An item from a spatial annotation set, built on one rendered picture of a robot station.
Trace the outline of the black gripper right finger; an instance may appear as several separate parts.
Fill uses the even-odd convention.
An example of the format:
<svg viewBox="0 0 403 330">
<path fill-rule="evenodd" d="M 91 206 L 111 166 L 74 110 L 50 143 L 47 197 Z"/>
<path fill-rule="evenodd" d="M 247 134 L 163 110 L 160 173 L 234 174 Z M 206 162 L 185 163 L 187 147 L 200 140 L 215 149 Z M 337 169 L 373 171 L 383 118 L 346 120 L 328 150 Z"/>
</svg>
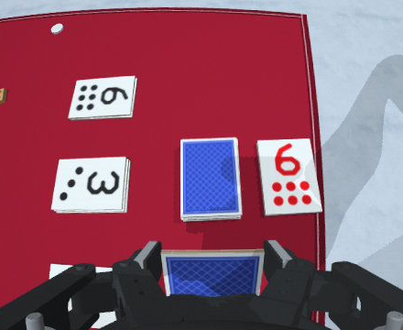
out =
<svg viewBox="0 0 403 330">
<path fill-rule="evenodd" d="M 264 251 L 268 284 L 246 306 L 243 321 L 298 328 L 302 315 L 311 319 L 317 311 L 329 313 L 340 330 L 403 330 L 403 290 L 397 286 L 349 261 L 317 270 L 276 240 L 265 240 Z"/>
</svg>

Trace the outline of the blue playing card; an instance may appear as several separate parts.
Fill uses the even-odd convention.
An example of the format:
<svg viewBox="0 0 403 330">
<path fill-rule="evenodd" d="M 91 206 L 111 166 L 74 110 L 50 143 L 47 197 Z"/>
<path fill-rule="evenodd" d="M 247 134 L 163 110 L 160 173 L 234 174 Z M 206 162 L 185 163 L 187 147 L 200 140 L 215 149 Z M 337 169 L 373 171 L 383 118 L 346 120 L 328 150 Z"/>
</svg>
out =
<svg viewBox="0 0 403 330">
<path fill-rule="evenodd" d="M 235 137 L 180 141 L 180 217 L 242 215 Z"/>
</svg>

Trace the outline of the dark red play mat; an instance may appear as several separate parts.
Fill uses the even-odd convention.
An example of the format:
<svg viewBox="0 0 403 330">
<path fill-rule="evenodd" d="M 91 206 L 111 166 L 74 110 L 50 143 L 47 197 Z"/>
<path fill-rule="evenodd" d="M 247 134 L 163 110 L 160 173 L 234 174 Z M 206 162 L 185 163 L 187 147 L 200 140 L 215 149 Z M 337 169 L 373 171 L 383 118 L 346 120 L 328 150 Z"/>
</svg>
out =
<svg viewBox="0 0 403 330">
<path fill-rule="evenodd" d="M 110 8 L 110 9 L 93 9 L 56 12 L 47 14 L 37 14 L 29 16 L 14 16 L 0 18 L 0 23 L 43 18 L 43 17 L 64 17 L 77 15 L 91 14 L 111 14 L 111 13 L 142 13 L 142 12 L 191 12 L 191 13 L 222 13 L 222 14 L 241 14 L 241 15 L 257 15 L 270 17 L 291 17 L 299 18 L 304 50 L 309 109 L 310 109 L 310 135 L 311 135 L 311 150 L 317 175 L 317 181 L 321 197 L 321 213 L 314 213 L 315 225 L 315 269 L 326 270 L 326 250 L 325 250 L 325 213 L 324 213 L 324 190 L 323 190 L 323 173 L 322 173 L 322 158 L 321 158 L 321 133 L 318 112 L 318 102 L 316 94 L 316 84 L 313 68 L 313 60 L 310 45 L 310 32 L 308 26 L 307 15 L 262 11 L 262 10 L 247 10 L 247 9 L 230 9 L 230 8 L 203 8 L 203 7 L 136 7 L 136 8 Z"/>
<path fill-rule="evenodd" d="M 51 29 L 63 25 L 59 34 Z M 136 76 L 133 118 L 70 121 L 76 82 Z M 315 264 L 314 214 L 265 216 L 256 143 L 309 138 L 299 18 L 142 12 L 0 23 L 0 307 L 50 264 L 111 268 L 162 250 L 263 249 Z M 180 141 L 237 138 L 241 219 L 180 219 Z M 127 213 L 51 210 L 59 160 L 131 160 Z"/>
</svg>

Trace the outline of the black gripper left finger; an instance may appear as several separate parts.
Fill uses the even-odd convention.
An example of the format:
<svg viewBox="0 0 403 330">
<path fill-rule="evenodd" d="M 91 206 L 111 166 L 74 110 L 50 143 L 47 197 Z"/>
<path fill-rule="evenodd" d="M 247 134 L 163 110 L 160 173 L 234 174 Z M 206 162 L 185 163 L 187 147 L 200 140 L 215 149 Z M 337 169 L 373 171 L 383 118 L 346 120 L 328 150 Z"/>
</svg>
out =
<svg viewBox="0 0 403 330">
<path fill-rule="evenodd" d="M 108 312 L 116 320 L 126 315 L 130 328 L 182 322 L 183 311 L 158 284 L 161 250 L 161 241 L 149 241 L 111 271 L 96 272 L 91 263 L 71 266 L 2 306 L 0 330 L 89 330 Z"/>
</svg>

